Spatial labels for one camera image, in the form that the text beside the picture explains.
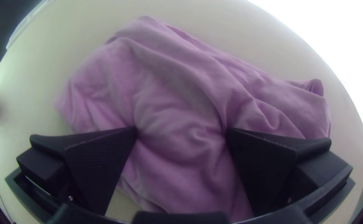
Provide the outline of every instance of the towel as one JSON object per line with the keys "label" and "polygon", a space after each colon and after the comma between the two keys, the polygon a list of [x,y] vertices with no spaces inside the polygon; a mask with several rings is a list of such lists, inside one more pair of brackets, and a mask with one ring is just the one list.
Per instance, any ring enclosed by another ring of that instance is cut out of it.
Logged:
{"label": "towel", "polygon": [[320,80],[278,80],[143,16],[74,71],[56,107],[74,133],[136,126],[117,188],[152,212],[253,217],[225,146],[227,127],[329,136]]}

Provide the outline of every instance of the black frame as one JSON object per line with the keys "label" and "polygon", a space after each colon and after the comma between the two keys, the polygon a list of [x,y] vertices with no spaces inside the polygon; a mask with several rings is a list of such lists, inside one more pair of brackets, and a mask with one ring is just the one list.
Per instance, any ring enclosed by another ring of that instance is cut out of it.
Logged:
{"label": "black frame", "polygon": [[[351,167],[346,167],[324,186],[290,206],[260,217],[241,221],[239,224],[319,223],[337,209],[354,187],[355,183],[348,177],[350,171]],[[12,172],[5,180],[17,199],[39,222],[47,223],[52,219],[54,215],[53,212],[60,209],[61,204],[56,201],[55,198],[46,194],[42,189],[31,184],[31,182],[22,174],[20,168]],[[51,210],[52,214],[34,201],[34,199],[36,200],[41,194],[44,196],[45,200],[48,200],[51,206],[53,206],[54,209]],[[96,216],[100,219],[103,217],[89,211],[86,212],[88,215]],[[111,220],[114,224],[124,223],[115,219]]]}

